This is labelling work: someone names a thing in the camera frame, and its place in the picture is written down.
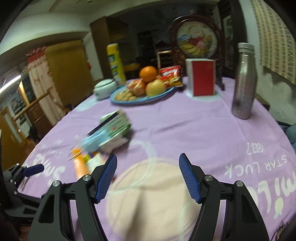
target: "yellow apple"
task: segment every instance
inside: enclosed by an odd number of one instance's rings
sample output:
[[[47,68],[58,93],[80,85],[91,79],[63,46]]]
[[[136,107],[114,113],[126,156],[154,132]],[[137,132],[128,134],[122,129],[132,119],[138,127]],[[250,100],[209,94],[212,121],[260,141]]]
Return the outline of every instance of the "yellow apple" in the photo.
[[[146,87],[146,95],[153,97],[165,92],[165,85],[159,79],[149,82]]]

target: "stainless steel bottle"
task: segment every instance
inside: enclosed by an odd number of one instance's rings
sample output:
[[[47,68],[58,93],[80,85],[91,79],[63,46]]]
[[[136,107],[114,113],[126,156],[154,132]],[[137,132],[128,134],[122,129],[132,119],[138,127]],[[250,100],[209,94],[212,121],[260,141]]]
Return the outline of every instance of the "stainless steel bottle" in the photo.
[[[237,46],[239,63],[231,111],[236,117],[246,120],[251,116],[257,87],[255,48],[248,43],[239,43]]]

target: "silver bottle lid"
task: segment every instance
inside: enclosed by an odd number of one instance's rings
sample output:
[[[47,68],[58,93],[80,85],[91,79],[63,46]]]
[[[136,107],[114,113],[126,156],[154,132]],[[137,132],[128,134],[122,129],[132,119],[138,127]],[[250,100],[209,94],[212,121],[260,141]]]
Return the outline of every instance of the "silver bottle lid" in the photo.
[[[237,44],[239,53],[249,53],[255,55],[255,47],[249,43],[238,43]]]

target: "blue plate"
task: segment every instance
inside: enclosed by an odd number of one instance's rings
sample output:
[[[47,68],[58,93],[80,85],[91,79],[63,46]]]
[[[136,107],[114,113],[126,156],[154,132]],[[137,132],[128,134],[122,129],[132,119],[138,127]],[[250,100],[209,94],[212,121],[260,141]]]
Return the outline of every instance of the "blue plate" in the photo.
[[[123,91],[126,88],[126,86],[123,86],[121,88],[119,88],[118,90],[116,90],[115,92],[113,92],[113,94],[110,96],[110,101],[114,104],[121,104],[121,105],[134,105],[134,104],[146,104],[146,103],[151,103],[154,102],[156,100],[159,100],[163,97],[166,97],[169,93],[172,93],[175,90],[175,87],[171,87],[169,88],[166,92],[160,94],[160,95],[156,95],[153,97],[139,97],[137,100],[132,100],[132,101],[118,101],[115,100],[115,95],[118,92]]]

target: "orange tube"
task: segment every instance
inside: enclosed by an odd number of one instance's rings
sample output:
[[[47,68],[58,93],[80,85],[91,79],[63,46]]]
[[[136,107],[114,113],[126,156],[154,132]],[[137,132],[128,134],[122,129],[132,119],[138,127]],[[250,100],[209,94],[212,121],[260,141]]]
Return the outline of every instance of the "orange tube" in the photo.
[[[81,152],[81,149],[75,148],[72,151],[73,156],[77,155],[79,152]],[[75,168],[77,179],[80,179],[81,177],[83,177],[84,175],[87,175],[87,174],[90,175],[89,170],[86,167],[85,162],[83,160],[82,154],[78,155],[74,159],[74,168]]]

